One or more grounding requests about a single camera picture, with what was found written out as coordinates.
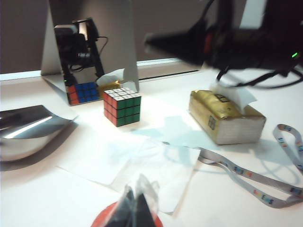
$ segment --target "gold tissue box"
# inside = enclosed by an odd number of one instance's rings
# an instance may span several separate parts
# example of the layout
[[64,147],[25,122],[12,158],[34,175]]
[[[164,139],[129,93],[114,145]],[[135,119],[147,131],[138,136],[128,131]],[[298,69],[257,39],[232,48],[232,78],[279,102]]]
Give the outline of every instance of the gold tissue box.
[[242,114],[233,101],[207,90],[191,92],[189,111],[219,145],[257,142],[266,121],[251,106],[247,105]]

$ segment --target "tissue box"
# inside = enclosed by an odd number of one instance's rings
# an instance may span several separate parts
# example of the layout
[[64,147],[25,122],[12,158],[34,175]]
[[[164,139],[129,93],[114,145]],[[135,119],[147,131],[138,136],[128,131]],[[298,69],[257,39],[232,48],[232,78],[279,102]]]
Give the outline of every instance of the tissue box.
[[106,90],[103,93],[104,115],[115,126],[140,120],[141,96],[127,87]]
[[191,92],[189,111],[219,145],[257,142],[266,121],[251,106],[247,105],[242,114],[233,101],[207,90]]

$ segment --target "green light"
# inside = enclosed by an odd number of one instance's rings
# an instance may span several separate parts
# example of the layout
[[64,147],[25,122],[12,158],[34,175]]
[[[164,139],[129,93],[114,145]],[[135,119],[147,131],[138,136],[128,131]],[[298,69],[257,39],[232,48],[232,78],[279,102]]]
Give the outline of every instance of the green light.
[[294,57],[297,56],[297,55],[298,55],[298,52],[294,53],[294,54],[292,55],[292,58],[294,58]]

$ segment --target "blue cube face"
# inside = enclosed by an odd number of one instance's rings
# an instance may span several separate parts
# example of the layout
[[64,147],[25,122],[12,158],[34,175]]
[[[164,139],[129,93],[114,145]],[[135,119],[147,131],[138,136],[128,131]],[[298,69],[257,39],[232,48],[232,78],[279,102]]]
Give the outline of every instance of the blue cube face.
[[77,95],[79,98],[84,97],[83,91],[77,91]]
[[80,102],[80,103],[85,103],[85,102],[86,102],[86,99],[85,99],[85,98],[79,98],[79,102]]
[[90,102],[99,99],[99,93],[94,82],[75,84],[75,89],[80,103]]
[[89,88],[90,88],[90,89],[95,88],[95,87],[96,87],[96,85],[95,85],[94,82],[90,82],[90,83],[89,83]]
[[90,95],[91,95],[91,96],[97,95],[97,90],[96,90],[96,89],[91,89],[91,90],[90,90]]
[[76,91],[82,90],[82,84],[75,84]]
[[88,90],[89,85],[87,83],[82,84],[82,88],[83,88],[83,90]]
[[84,91],[84,96],[85,96],[85,97],[90,96],[90,91],[89,91],[89,90],[85,90],[85,91]]

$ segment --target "rubik's cube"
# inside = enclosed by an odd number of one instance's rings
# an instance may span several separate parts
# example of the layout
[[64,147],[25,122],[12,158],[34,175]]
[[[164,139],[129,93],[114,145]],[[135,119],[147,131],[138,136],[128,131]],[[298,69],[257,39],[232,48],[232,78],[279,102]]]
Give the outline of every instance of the rubik's cube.
[[115,126],[140,120],[141,96],[127,87],[106,90],[103,93],[104,115]]
[[75,84],[68,87],[70,104],[85,103],[99,99],[99,93],[94,82]]

